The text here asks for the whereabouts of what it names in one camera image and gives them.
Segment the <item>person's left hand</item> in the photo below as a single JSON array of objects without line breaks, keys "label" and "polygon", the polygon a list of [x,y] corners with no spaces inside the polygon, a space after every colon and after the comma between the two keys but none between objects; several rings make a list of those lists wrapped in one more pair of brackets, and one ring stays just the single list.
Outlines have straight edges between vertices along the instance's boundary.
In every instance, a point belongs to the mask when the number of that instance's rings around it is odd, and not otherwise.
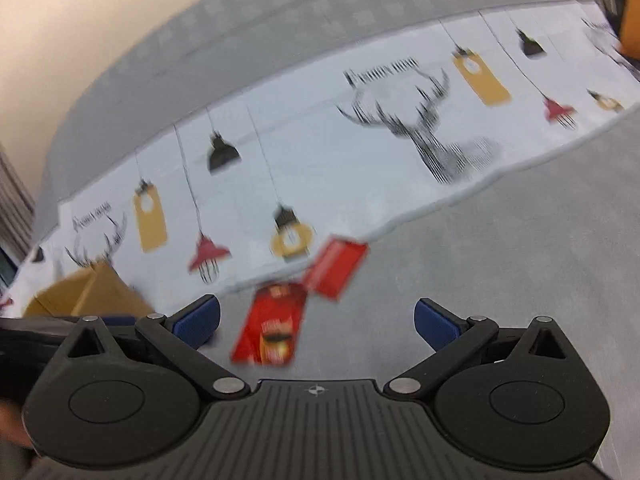
[{"label": "person's left hand", "polygon": [[20,408],[5,400],[0,402],[0,437],[3,441],[13,443],[21,448],[32,446],[23,425]]}]

